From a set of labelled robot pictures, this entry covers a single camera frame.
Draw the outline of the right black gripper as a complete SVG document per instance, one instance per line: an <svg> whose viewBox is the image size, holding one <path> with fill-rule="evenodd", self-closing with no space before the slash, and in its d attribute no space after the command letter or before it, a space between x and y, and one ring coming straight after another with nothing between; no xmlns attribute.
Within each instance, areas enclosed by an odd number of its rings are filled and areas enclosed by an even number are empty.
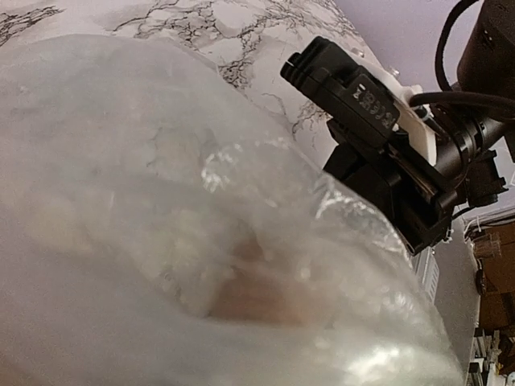
<svg viewBox="0 0 515 386"><path fill-rule="evenodd" d="M323 169L379 209L416 254L443 240L456 217L496 203L507 191L495 157L494 150L484 152L448 191L424 174L412 176L405 160L388 150L359 152L347 142L336 146Z"/></svg>

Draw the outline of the fake brown potato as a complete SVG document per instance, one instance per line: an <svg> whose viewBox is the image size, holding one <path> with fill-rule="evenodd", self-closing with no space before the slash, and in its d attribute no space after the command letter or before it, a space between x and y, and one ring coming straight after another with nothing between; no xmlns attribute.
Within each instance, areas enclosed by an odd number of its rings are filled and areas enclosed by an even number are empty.
<svg viewBox="0 0 515 386"><path fill-rule="evenodd" d="M233 257L231 273L217 290L208 317L277 326L306 326L312 322L305 292L282 285L262 270L265 252L256 238L236 244Z"/></svg>

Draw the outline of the clear polka dot zip bag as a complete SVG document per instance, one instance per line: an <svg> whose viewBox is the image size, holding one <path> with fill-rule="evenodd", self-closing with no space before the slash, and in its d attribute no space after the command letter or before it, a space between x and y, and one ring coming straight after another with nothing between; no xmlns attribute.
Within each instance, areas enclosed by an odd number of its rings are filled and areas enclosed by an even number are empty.
<svg viewBox="0 0 515 386"><path fill-rule="evenodd" d="M233 248L306 326L208 317ZM4 385L461 385L389 221L174 43L1 53Z"/></svg>

